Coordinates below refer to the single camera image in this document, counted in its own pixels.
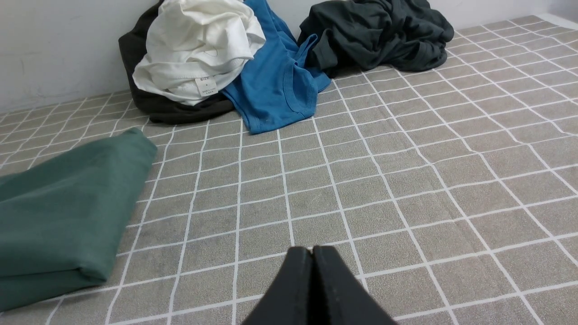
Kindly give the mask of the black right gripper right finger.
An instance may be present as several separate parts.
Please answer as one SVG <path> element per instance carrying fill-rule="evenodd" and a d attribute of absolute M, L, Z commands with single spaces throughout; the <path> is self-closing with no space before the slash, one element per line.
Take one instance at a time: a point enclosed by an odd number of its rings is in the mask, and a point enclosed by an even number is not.
<path fill-rule="evenodd" d="M 312 249 L 331 325 L 395 325 L 355 278 L 337 249 Z"/>

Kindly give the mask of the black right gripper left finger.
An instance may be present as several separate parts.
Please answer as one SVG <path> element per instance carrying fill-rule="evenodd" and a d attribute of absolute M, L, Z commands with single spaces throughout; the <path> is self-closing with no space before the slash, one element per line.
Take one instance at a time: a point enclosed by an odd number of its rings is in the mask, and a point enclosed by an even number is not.
<path fill-rule="evenodd" d="M 307 324 L 312 255 L 291 247 L 266 293 L 244 319 L 244 325 Z"/>

